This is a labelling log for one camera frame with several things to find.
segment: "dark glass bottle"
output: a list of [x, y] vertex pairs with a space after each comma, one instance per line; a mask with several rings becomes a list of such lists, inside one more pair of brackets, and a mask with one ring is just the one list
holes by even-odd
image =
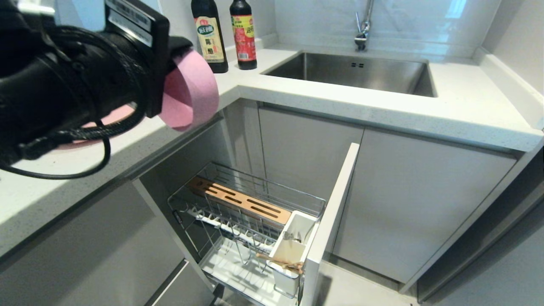
[[191, 10], [202, 56], [215, 74], [227, 72], [228, 62], [217, 5], [213, 0], [192, 0]]
[[242, 70], [255, 69], [257, 68], [257, 52], [251, 6], [245, 0], [234, 0], [230, 11], [238, 66]]

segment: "faucet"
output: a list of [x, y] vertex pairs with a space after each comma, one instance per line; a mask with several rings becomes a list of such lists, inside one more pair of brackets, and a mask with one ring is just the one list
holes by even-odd
[[370, 31], [370, 15], [372, 14], [372, 7], [374, 6], [374, 0], [368, 0], [367, 2], [367, 16], [361, 23], [359, 20], [359, 12], [355, 12], [355, 18], [357, 19], [357, 29], [359, 33], [355, 36], [355, 44], [357, 45], [357, 51], [363, 52], [366, 49], [368, 32]]

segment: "black cable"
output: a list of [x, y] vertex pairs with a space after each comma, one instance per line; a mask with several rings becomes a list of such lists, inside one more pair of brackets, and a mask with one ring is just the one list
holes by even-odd
[[[104, 126], [104, 124], [102, 123], [101, 120], [98, 120], [96, 122], [96, 125], [97, 126]], [[80, 173], [76, 173], [76, 174], [44, 174], [44, 173], [36, 173], [36, 172], [26, 171], [26, 170], [14, 168], [14, 167], [4, 167], [1, 164], [0, 164], [0, 170], [4, 170], [4, 171], [11, 172], [11, 173], [14, 173], [14, 174], [28, 176], [28, 177], [31, 177], [31, 178], [44, 179], [44, 180], [71, 180], [71, 179], [84, 178], [85, 176], [95, 174], [98, 171], [104, 169], [104, 167], [108, 164], [108, 162], [110, 160], [110, 157], [111, 157], [111, 154], [112, 154], [112, 146], [109, 143], [109, 138], [108, 137], [102, 138], [102, 142], [104, 142], [104, 158], [102, 159], [102, 161], [98, 165], [96, 165], [95, 167], [93, 167], [93, 168], [91, 168], [89, 170], [80, 172]]]
[[138, 82], [137, 72], [143, 73], [143, 68], [132, 58], [124, 54], [117, 46], [108, 41], [104, 37], [81, 28], [61, 26], [53, 28], [50, 32], [51, 38], [55, 40], [77, 40], [86, 44], [97, 46], [108, 52], [112, 57], [118, 60], [125, 69], [128, 80], [132, 86], [137, 88], [137, 101], [134, 112], [122, 121], [112, 123], [106, 126], [74, 128], [66, 131], [58, 131], [57, 134], [62, 134], [64, 137], [69, 136], [72, 140], [93, 140], [101, 139], [104, 136], [111, 137], [126, 132], [138, 123], [144, 116], [147, 107], [147, 100], [143, 98], [143, 90]]

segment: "quartz countertop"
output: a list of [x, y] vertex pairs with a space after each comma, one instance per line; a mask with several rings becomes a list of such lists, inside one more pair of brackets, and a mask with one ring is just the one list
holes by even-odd
[[[302, 51], [392, 59], [429, 60], [438, 97], [391, 93], [302, 81], [261, 73]], [[239, 98], [323, 113], [416, 134], [482, 146], [533, 150], [544, 133], [533, 129], [483, 70], [470, 59], [417, 54], [346, 52], [334, 48], [276, 45], [257, 52], [258, 68], [240, 70], [236, 62], [217, 74], [221, 110]], [[111, 140], [110, 164], [97, 174], [76, 180], [39, 180], [0, 170], [0, 256], [97, 188], [157, 153], [183, 133], [159, 117], [144, 119]], [[102, 145], [57, 150], [16, 167], [44, 172], [76, 173], [102, 158]]]

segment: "gray cabinet door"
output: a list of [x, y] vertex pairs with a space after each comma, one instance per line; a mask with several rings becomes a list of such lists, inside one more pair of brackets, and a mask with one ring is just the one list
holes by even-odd
[[366, 129], [334, 253], [407, 282], [515, 163]]
[[[127, 182], [91, 199], [4, 262], [0, 304], [144, 305], [183, 258]], [[200, 278], [193, 281], [205, 287]]]
[[328, 200], [363, 128], [267, 108], [259, 117], [267, 179]]
[[192, 265], [185, 262], [151, 306], [207, 306], [211, 304], [213, 295], [200, 280]]

